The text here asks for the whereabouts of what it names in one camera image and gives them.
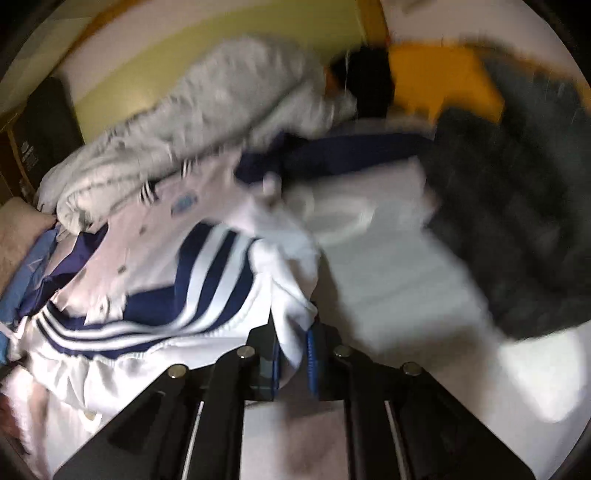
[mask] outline white wall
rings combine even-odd
[[[483,36],[583,79],[556,33],[522,0],[430,0],[407,13],[410,0],[382,3],[395,41]]]

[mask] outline gray blanket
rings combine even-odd
[[[146,180],[182,161],[237,145],[265,148],[280,131],[324,134],[355,113],[348,93],[324,98],[324,70],[297,45],[272,37],[239,37],[189,68],[149,111],[109,128],[50,170],[38,208],[57,212],[72,233],[92,229]]]

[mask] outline black metal frame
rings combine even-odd
[[[278,351],[269,321],[210,367],[169,367],[55,480],[238,480],[245,401],[273,400]],[[375,364],[320,322],[307,359],[318,400],[344,401],[350,480],[534,479],[418,365]]]

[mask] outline white bedsheet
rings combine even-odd
[[[591,325],[507,341],[464,265],[422,230],[434,206],[423,187],[409,162],[288,193],[325,251],[320,318],[375,361],[420,363],[546,480],[591,417]]]

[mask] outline yellow wall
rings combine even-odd
[[[355,0],[275,0],[209,18],[148,47],[77,101],[74,109],[85,140],[149,108],[200,54],[243,33],[284,35],[312,48],[323,61],[364,38]]]

